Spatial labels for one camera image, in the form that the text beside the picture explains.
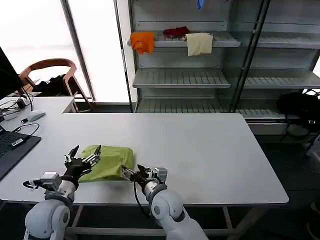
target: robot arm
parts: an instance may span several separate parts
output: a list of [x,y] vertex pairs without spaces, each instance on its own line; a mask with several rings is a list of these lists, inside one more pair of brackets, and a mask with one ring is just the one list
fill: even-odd
[[134,172],[122,166],[123,177],[137,182],[149,203],[151,215],[166,233],[167,240],[208,240],[200,225],[189,217],[181,196],[169,190],[165,181],[168,171],[163,167],[145,168],[138,165]]
[[70,220],[70,210],[75,200],[79,178],[98,163],[101,145],[86,158],[75,158],[79,146],[65,155],[66,171],[63,176],[57,172],[45,172],[41,178],[25,181],[30,189],[44,188],[44,201],[37,203],[25,217],[24,240],[50,239],[63,240],[65,229]]

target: orange cloth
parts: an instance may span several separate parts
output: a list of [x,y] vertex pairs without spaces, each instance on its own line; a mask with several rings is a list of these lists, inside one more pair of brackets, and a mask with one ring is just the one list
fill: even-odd
[[155,34],[149,31],[131,33],[131,47],[138,54],[153,53],[155,48]]

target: black bag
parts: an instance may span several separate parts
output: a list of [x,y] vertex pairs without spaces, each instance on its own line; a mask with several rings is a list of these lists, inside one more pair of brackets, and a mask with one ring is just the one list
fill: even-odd
[[49,82],[42,81],[32,89],[32,92],[41,92],[40,97],[69,96],[64,86],[64,76],[52,77]]
[[288,115],[300,117],[302,127],[309,133],[320,130],[320,101],[315,95],[292,92],[279,97],[276,102],[279,111],[285,115],[288,127]]

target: beige towel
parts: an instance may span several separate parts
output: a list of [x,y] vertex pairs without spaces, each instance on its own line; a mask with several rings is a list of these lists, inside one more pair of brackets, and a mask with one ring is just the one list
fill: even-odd
[[212,52],[212,41],[213,36],[205,32],[186,34],[188,56],[210,54]]

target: metal shelf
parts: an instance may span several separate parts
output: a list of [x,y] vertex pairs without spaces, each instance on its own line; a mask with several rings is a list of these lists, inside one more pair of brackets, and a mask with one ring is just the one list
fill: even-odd
[[309,70],[251,69],[245,89],[312,89],[320,88],[320,78]]
[[210,68],[139,68],[134,88],[227,89],[230,84],[220,70]]
[[[213,35],[212,47],[213,48],[237,48],[241,42],[235,40],[231,34],[227,31],[210,31]],[[166,38],[162,31],[154,32],[154,46],[165,48],[180,48],[187,47],[187,42],[184,38]]]
[[201,114],[223,112],[216,99],[144,98],[139,100],[137,113]]
[[258,48],[320,49],[320,34],[262,32]]
[[242,114],[245,119],[285,119],[272,100],[241,99],[235,112]]

